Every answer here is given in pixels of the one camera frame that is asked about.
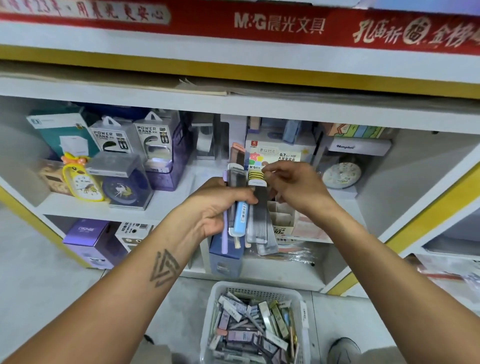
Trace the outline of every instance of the red sign strip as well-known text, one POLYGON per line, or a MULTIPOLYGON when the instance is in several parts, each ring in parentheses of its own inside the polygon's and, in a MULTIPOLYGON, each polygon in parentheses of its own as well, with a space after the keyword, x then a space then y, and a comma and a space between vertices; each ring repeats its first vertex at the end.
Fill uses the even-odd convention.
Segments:
POLYGON ((480 55, 479 17, 301 3, 0 0, 0 19, 277 43, 480 55))

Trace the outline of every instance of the teal box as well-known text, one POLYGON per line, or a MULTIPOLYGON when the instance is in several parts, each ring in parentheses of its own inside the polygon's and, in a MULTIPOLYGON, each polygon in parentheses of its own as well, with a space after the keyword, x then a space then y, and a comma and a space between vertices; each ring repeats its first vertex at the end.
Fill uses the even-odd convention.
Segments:
POLYGON ((27 120, 59 157, 65 152, 88 157, 99 152, 88 129, 98 120, 98 116, 85 111, 83 107, 32 110, 27 120))

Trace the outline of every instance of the white basket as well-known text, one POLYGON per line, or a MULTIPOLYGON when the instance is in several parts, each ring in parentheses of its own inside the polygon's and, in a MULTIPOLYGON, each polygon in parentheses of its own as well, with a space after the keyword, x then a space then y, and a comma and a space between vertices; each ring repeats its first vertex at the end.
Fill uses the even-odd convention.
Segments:
POLYGON ((295 322, 298 346, 300 348, 295 364, 310 363, 310 340, 308 338, 307 305, 302 300, 300 293, 284 288, 256 286, 253 284, 235 282, 217 282, 212 287, 212 292, 208 298, 207 311, 205 313, 202 339, 200 340, 200 363, 212 364, 214 362, 213 353, 208 348, 208 345, 210 345, 210 341, 213 338, 213 335, 211 335, 212 316, 214 310, 216 309, 220 295, 227 292, 232 292, 233 294, 236 292, 250 294, 265 300, 292 300, 291 309, 293 312, 293 320, 295 322))

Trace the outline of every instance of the purple box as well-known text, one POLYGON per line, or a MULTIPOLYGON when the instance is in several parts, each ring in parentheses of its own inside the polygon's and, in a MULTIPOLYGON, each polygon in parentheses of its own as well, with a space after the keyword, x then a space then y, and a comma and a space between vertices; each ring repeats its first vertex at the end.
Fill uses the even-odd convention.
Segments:
POLYGON ((175 191, 192 152, 192 133, 179 123, 172 135, 172 163, 169 173, 147 172, 154 190, 175 191))
POLYGON ((115 237, 120 223, 89 218, 79 219, 63 243, 94 268, 112 269, 127 255, 115 237))

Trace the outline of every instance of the gray shoe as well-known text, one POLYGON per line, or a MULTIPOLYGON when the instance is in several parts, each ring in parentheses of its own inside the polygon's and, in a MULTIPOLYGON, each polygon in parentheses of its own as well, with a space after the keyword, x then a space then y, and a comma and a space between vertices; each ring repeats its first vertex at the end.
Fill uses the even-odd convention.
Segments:
POLYGON ((349 338, 339 338, 328 351, 327 364, 355 364, 360 358, 360 348, 349 338))

